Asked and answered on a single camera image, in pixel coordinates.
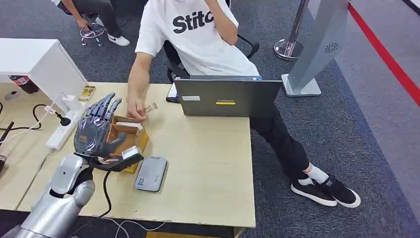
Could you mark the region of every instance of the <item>gray carpet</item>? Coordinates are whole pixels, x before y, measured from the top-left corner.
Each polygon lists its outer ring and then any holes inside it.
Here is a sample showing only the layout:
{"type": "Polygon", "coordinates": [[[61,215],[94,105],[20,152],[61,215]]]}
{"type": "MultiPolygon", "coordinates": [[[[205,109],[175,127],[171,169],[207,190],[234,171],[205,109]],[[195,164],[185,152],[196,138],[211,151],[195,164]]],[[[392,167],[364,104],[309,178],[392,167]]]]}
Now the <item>gray carpet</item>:
{"type": "MultiPolygon", "coordinates": [[[[82,47],[72,18],[56,9],[49,0],[0,0],[0,37],[60,39],[89,81],[126,82],[134,60],[144,1],[119,0],[118,3],[121,23],[128,15],[131,17],[123,28],[124,35],[132,42],[126,48],[117,47],[106,39],[101,48],[94,42],[82,47]]],[[[240,30],[261,43],[252,61],[265,79],[275,79],[293,66],[276,58],[272,46],[289,34],[298,4],[297,0],[234,0],[233,11],[240,30]]],[[[308,36],[311,22],[312,18],[306,14],[302,41],[308,36]]],[[[239,47],[249,50],[244,44],[239,47]]],[[[151,82],[167,82],[163,56],[161,52],[153,61],[151,82]]],[[[281,90],[276,105],[291,134],[307,149],[311,161],[356,190],[362,204],[356,209],[330,208],[295,195],[274,153],[253,132],[257,228],[246,231],[242,237],[420,237],[413,212],[337,64],[332,61],[317,79],[322,90],[320,97],[287,98],[281,90]]],[[[6,219],[4,212],[0,212],[0,224],[1,219],[6,219]]],[[[115,227],[100,223],[81,232],[80,237],[113,237],[113,232],[109,232],[113,229],[115,227]]],[[[130,230],[134,233],[136,229],[130,227],[130,230]]]]}

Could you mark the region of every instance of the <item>man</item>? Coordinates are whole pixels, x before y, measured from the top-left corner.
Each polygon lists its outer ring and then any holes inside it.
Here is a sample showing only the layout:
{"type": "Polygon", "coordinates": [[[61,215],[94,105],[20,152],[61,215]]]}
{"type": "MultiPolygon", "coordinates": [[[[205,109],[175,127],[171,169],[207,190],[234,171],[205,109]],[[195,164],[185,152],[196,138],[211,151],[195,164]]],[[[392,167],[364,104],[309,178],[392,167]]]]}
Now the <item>man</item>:
{"type": "Polygon", "coordinates": [[[109,0],[51,0],[58,8],[71,13],[80,28],[88,29],[88,21],[81,14],[98,14],[96,22],[106,27],[108,39],[119,46],[128,46],[130,42],[121,35],[114,8],[109,0]]]}
{"type": "MultiPolygon", "coordinates": [[[[225,0],[150,0],[141,20],[136,59],[128,80],[127,115],[146,119],[141,94],[149,83],[152,58],[169,40],[194,75],[258,75],[234,44],[238,22],[225,0]]],[[[274,103],[270,117],[250,118],[251,128],[271,145],[295,193],[326,206],[360,205],[360,197],[309,163],[303,146],[288,133],[274,103]]]]}

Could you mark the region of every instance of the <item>white sneaker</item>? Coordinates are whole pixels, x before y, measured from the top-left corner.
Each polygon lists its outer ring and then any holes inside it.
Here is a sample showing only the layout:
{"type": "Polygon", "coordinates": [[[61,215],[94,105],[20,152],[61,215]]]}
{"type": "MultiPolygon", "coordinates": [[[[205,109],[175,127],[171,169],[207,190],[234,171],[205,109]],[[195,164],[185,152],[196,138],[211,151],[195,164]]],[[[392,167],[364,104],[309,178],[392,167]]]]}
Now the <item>white sneaker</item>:
{"type": "Polygon", "coordinates": [[[99,17],[97,17],[97,18],[95,19],[95,22],[96,22],[97,24],[99,24],[100,26],[105,27],[105,26],[104,26],[104,23],[102,22],[102,20],[101,20],[99,17]]]}
{"type": "Polygon", "coordinates": [[[117,38],[117,37],[110,36],[108,34],[108,39],[109,41],[114,42],[119,46],[128,46],[130,44],[130,42],[127,39],[125,39],[123,36],[120,36],[117,38]]]}

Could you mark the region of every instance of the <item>power strip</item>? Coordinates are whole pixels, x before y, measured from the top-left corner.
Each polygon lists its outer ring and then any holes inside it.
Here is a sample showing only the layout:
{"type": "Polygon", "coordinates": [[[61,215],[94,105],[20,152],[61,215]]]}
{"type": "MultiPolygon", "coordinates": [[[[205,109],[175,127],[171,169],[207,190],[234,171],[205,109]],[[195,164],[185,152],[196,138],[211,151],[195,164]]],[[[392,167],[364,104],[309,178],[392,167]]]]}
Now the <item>power strip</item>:
{"type": "Polygon", "coordinates": [[[48,147],[59,151],[62,149],[64,143],[67,141],[73,130],[75,129],[79,119],[84,115],[87,103],[81,103],[82,108],[79,110],[70,110],[66,114],[66,118],[71,120],[71,123],[67,126],[62,126],[61,124],[55,129],[54,133],[50,136],[48,141],[45,143],[48,147]]]}

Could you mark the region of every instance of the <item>phone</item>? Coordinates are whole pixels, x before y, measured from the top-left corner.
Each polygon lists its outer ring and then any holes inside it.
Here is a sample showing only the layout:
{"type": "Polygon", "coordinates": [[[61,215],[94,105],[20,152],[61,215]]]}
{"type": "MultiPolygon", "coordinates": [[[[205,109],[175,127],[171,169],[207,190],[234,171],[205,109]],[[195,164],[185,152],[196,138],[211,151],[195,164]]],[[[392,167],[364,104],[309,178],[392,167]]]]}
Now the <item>phone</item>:
{"type": "Polygon", "coordinates": [[[181,103],[179,101],[179,96],[176,91],[175,83],[172,84],[171,89],[168,92],[168,95],[166,96],[166,101],[169,103],[181,103]]]}

